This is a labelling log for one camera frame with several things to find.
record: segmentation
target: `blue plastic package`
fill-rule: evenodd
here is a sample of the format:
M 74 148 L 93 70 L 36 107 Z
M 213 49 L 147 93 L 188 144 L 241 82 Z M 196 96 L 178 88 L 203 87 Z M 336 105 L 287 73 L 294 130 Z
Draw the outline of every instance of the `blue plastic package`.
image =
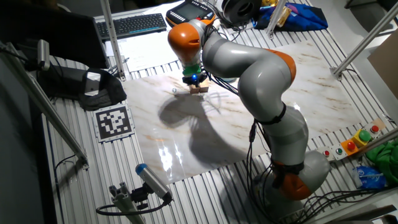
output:
M 386 185 L 386 177 L 373 167 L 355 167 L 353 179 L 356 187 L 362 189 L 382 189 Z

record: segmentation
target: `black keyboard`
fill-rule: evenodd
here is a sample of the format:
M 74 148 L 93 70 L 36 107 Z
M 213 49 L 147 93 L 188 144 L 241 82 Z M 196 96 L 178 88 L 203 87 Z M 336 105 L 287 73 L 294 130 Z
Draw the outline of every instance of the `black keyboard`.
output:
M 118 38 L 162 32 L 165 31 L 167 27 L 160 13 L 115 19 L 113 24 Z M 109 40 L 109 32 L 105 22 L 99 22 L 97 26 L 101 39 Z

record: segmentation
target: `marble-pattern mat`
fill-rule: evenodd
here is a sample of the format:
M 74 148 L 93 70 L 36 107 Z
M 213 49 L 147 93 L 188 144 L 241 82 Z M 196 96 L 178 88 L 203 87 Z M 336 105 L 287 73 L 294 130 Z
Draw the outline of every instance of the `marble-pattern mat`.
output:
M 303 113 L 310 138 L 360 122 L 313 43 L 275 50 L 296 62 L 282 99 Z M 123 83 L 144 162 L 168 184 L 245 159 L 253 122 L 239 97 L 212 82 L 208 93 L 190 95 L 181 78 L 176 71 Z M 253 155 L 265 152 L 257 135 Z

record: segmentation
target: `blue cloth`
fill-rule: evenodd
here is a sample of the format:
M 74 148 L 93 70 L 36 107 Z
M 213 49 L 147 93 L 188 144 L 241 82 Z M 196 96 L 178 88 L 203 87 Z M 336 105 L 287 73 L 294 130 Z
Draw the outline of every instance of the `blue cloth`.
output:
M 275 26 L 279 31 L 309 31 L 328 28 L 325 15 L 321 9 L 304 4 L 286 3 L 286 7 L 292 10 L 282 27 Z M 275 7 L 261 7 L 257 20 L 252 20 L 255 29 L 265 29 Z

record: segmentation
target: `metal slotted table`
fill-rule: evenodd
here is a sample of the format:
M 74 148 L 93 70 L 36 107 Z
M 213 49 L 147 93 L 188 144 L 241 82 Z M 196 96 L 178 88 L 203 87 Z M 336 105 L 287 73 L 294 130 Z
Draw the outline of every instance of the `metal slotted table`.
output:
M 311 5 L 309 1 L 294 2 Z M 116 14 L 114 19 L 136 14 L 137 11 L 123 12 Z M 237 35 L 231 30 L 221 31 L 230 39 Z M 264 30 L 247 29 L 235 41 L 239 44 L 273 49 L 306 40 L 315 43 L 330 67 L 337 67 L 346 57 L 327 30 L 276 32 L 274 38 L 270 40 Z M 111 64 L 115 65 L 114 58 L 110 57 L 110 59 Z M 60 63 L 63 67 L 87 69 L 86 66 L 70 60 L 60 59 Z M 124 66 L 125 71 L 128 71 L 126 64 Z M 126 78 L 132 80 L 181 68 L 179 62 L 172 62 L 138 72 L 126 73 Z M 384 120 L 382 116 L 384 109 L 359 75 L 353 72 L 343 72 L 340 85 L 363 122 L 309 140 L 308 150 L 338 144 L 350 138 L 362 125 L 370 123 L 376 118 Z M 89 169 L 82 169 L 75 157 L 60 165 L 56 173 L 59 181 L 60 201 L 55 187 L 55 174 L 53 169 L 50 169 L 58 223 L 63 223 L 63 221 L 65 223 L 129 223 L 126 217 L 97 215 L 95 208 L 112 204 L 108 190 L 110 185 L 125 182 L 130 190 L 142 186 L 141 178 L 135 173 L 135 167 L 144 162 L 137 136 L 133 134 L 128 138 L 98 143 L 92 122 L 92 112 L 81 109 L 77 101 L 64 99 L 58 99 L 55 108 L 79 144 L 86 149 L 90 165 Z M 49 166 L 54 167 L 62 159 L 72 156 L 73 152 L 45 117 L 43 121 Z M 394 128 L 386 121 L 385 123 L 387 128 L 383 130 L 383 134 Z M 254 175 L 269 165 L 269 158 L 268 154 L 254 158 Z M 358 162 L 350 158 L 332 164 L 327 180 L 315 192 L 315 195 L 323 195 L 333 190 L 354 190 L 355 186 L 350 173 L 357 165 Z M 171 206 L 145 214 L 143 217 L 147 223 L 266 223 L 254 209 L 253 204 L 245 203 L 248 198 L 244 167 L 244 162 L 241 161 L 169 184 L 174 196 Z M 360 204 L 334 203 L 321 211 L 312 222 L 328 222 L 367 203 L 387 197 L 389 194 L 391 193 L 386 192 L 371 197 Z M 150 208 L 154 208 L 162 202 L 156 195 L 150 195 L 148 203 Z

